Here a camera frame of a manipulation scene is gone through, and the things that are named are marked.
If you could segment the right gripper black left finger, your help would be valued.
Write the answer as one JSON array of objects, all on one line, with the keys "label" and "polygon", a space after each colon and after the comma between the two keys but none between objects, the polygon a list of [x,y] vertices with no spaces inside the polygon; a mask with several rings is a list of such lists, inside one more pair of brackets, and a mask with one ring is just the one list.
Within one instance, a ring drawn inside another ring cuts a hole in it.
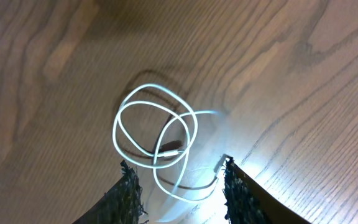
[{"label": "right gripper black left finger", "polygon": [[121,161],[122,177],[73,224],[138,224],[146,215],[137,171]]}]

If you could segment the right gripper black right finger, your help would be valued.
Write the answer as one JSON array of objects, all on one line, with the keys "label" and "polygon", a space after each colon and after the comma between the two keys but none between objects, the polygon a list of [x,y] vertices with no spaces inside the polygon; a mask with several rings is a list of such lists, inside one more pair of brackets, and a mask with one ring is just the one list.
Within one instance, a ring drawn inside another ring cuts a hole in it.
[{"label": "right gripper black right finger", "polygon": [[230,224],[306,224],[303,217],[290,210],[248,176],[232,157],[227,157],[224,171],[224,196]]}]

